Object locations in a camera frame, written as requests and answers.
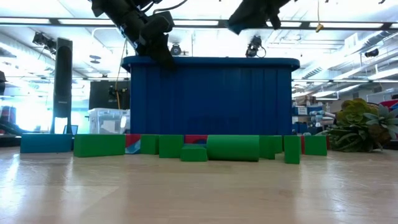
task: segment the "ceiling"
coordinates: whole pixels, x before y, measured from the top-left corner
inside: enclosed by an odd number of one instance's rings
[[[155,5],[154,9],[176,5],[181,0],[164,0]],[[240,0],[188,0],[181,7],[171,11],[174,19],[228,19],[241,1]],[[356,22],[395,22],[398,20],[398,1],[387,0],[378,4],[379,0],[329,0],[325,3],[320,1],[319,15],[321,21],[356,21]],[[1,16],[3,17],[57,17],[57,18],[92,18],[91,3],[87,0],[13,0],[0,1]],[[317,21],[317,0],[291,1],[281,10],[281,20],[292,21]],[[116,29],[94,29],[90,27],[54,27],[54,26],[0,26],[0,34],[17,41],[35,52],[51,58],[50,52],[32,43],[34,34],[43,32],[50,38],[63,37],[73,41],[73,70],[74,77],[98,78],[103,75],[116,77],[118,75],[119,63],[122,57],[124,39]],[[319,60],[328,60],[346,46],[346,39],[353,35],[358,40],[367,37],[374,32],[321,30],[247,30],[241,35],[235,35],[226,29],[174,29],[170,33],[169,44],[180,44],[182,50],[189,52],[189,56],[195,57],[244,57],[247,44],[253,35],[260,35],[263,46],[267,50],[266,57],[290,57],[300,60],[302,69],[294,73],[294,78],[302,78],[306,75],[306,69],[311,68]],[[397,37],[386,44],[380,45],[378,57],[365,58],[360,54],[350,54],[341,60],[341,63],[327,68],[325,71],[311,78],[331,79],[354,68],[373,63],[398,47]],[[127,47],[129,55],[134,54],[130,45]],[[100,63],[91,63],[90,55],[100,56]],[[6,73],[7,79],[12,77],[29,77],[37,75],[49,75],[49,70],[37,68],[35,58],[32,63],[18,62],[25,70],[10,70]],[[396,58],[389,58],[380,63],[380,68],[390,69],[398,62]],[[360,71],[356,75],[362,76],[366,72],[374,72],[374,67],[366,71]],[[314,84],[301,84],[303,89],[313,88]]]

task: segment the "blue bin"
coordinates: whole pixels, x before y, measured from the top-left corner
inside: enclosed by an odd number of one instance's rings
[[[72,151],[71,134],[23,134],[21,153],[54,153]]]
[[[291,134],[291,58],[175,57],[166,70],[126,57],[131,73],[131,133]]]

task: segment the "transparent container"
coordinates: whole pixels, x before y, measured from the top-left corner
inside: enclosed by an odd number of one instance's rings
[[[90,134],[122,134],[121,120],[127,110],[94,108],[88,111]]]

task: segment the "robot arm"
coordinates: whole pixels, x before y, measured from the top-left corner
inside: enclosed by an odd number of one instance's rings
[[[175,68],[173,57],[167,48],[174,22],[169,11],[145,15],[142,9],[162,0],[89,0],[96,17],[105,13],[127,38],[137,55],[150,56],[162,66]],[[229,18],[227,27],[236,34],[244,29],[258,29],[270,20],[274,29],[280,27],[279,8],[290,0],[243,0]]]

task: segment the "green cylinder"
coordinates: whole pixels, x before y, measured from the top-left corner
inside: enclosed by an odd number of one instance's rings
[[[257,162],[260,155],[259,136],[209,135],[209,160]]]

